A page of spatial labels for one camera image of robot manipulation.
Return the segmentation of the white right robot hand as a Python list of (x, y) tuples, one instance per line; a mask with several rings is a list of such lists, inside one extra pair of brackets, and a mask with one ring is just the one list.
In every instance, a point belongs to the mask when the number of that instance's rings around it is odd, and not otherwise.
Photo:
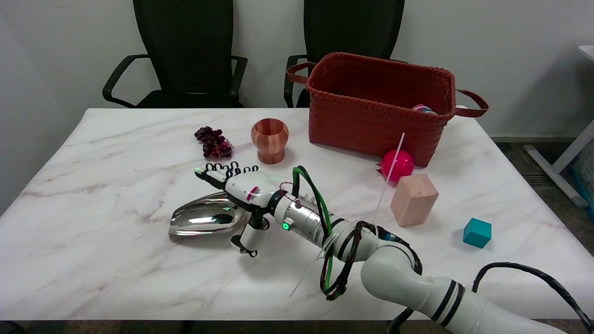
[(261, 171), (240, 173), (233, 177), (227, 177), (224, 172), (224, 169), (211, 170), (208, 167), (194, 169), (196, 177), (225, 192), (232, 203), (249, 213), (248, 222), (240, 234), (231, 237), (231, 243), (240, 254), (256, 257), (264, 233), (270, 227), (266, 216), (273, 215), (276, 210), (272, 201), (274, 195), (279, 194), (279, 185), (269, 174)]

